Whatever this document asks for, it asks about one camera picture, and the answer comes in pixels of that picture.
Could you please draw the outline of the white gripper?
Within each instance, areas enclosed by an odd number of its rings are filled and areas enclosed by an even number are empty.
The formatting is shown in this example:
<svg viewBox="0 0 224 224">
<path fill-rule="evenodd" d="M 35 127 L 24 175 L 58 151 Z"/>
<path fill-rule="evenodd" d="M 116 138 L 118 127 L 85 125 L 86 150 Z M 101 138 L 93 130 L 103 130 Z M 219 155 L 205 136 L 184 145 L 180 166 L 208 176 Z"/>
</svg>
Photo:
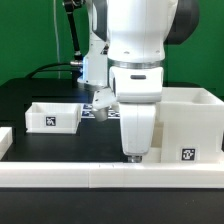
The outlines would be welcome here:
<svg viewBox="0 0 224 224">
<path fill-rule="evenodd" d="M 153 137 L 156 103 L 162 98 L 163 68 L 125 69 L 112 66 L 119 105 L 122 148 L 129 163 L 141 163 Z"/>
</svg>

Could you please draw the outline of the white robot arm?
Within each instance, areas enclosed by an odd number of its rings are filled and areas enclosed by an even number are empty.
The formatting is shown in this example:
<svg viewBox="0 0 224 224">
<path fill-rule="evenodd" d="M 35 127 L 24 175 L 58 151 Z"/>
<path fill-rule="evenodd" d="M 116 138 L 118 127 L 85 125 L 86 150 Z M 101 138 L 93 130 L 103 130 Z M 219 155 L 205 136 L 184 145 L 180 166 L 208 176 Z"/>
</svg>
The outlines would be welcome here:
<svg viewBox="0 0 224 224">
<path fill-rule="evenodd" d="M 89 51 L 78 84 L 94 92 L 100 121 L 120 113 L 123 153 L 139 162 L 150 149 L 161 101 L 166 44 L 181 44 L 199 23 L 197 0 L 81 0 Z"/>
</svg>

